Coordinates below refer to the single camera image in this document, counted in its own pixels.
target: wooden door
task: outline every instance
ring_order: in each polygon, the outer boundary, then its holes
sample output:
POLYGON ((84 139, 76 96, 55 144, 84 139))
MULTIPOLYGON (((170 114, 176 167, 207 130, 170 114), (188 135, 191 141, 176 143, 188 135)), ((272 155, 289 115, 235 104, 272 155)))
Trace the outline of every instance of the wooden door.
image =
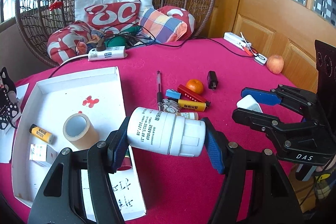
POLYGON ((316 91, 314 41, 336 46, 336 0, 227 0, 218 11, 225 21, 213 15, 210 37, 242 32, 263 55, 282 55, 282 73, 297 87, 316 91))

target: red paint spot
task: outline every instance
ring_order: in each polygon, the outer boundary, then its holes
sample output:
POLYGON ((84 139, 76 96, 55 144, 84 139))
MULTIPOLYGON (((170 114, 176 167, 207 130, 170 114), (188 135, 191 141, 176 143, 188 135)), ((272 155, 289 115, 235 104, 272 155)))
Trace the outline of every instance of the red paint spot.
POLYGON ((83 106, 86 106, 86 104, 89 104, 89 108, 92 108, 98 102, 99 102, 99 99, 92 100, 92 96, 88 96, 86 100, 83 101, 83 106))

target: white pillow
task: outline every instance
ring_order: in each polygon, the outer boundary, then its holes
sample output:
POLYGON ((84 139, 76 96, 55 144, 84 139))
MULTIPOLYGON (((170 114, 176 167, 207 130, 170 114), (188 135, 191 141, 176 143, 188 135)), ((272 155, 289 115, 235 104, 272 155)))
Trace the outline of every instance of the white pillow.
MULTIPOLYGON (((81 20, 83 22, 88 22, 85 8, 96 4, 109 4, 115 2, 126 2, 126 1, 136 1, 136 0, 75 0, 75 20, 81 20)), ((142 17, 144 11, 148 8, 153 8, 153 0, 140 0, 140 11, 138 17, 142 17)))

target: table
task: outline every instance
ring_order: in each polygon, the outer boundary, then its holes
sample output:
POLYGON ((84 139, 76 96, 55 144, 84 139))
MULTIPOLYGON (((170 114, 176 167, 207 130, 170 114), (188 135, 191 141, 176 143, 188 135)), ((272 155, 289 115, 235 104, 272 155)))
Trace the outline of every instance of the table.
MULTIPOLYGON (((229 49, 245 54, 223 39, 229 49)), ((189 79, 199 79, 205 85, 203 96, 211 101, 200 118, 209 117, 214 127, 222 131, 229 141, 235 141, 245 149, 262 151, 274 146, 261 132, 236 124, 232 111, 240 100, 241 90, 248 86, 270 90, 278 84, 291 85, 283 75, 274 75, 253 58, 242 58, 224 47, 206 39, 186 42, 181 48, 163 46, 139 47, 127 51, 128 57, 117 60, 89 62, 87 59, 66 64, 55 76, 102 67, 118 66, 124 96, 125 110, 131 115, 138 106, 157 109, 156 72, 162 73, 163 89, 176 89, 189 79), (214 91, 206 87, 207 74, 213 70, 219 81, 214 91)), ((46 79, 54 69, 20 80, 17 85, 30 83, 24 98, 26 103, 37 81, 46 79)), ((265 113, 280 117, 284 122, 299 122, 300 116, 281 106, 261 106, 265 113)), ((205 224, 215 205, 223 182, 211 166, 205 149, 196 158, 174 157, 134 149, 134 157, 147 215, 127 223, 134 224, 205 224)), ((281 162, 289 173, 292 164, 281 162)), ((239 212, 239 220, 246 217, 251 192, 252 172, 246 175, 245 189, 239 212)), ((11 164, 0 164, 0 191, 14 211, 27 222, 30 209, 16 200, 11 185, 11 164)))

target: roll of tape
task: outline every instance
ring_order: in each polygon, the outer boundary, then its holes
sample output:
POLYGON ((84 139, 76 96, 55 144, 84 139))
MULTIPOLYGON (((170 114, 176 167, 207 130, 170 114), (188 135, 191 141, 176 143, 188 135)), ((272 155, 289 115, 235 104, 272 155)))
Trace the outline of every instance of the roll of tape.
POLYGON ((63 134, 79 150, 89 149, 99 141, 98 133, 83 113, 73 114, 65 121, 63 134))

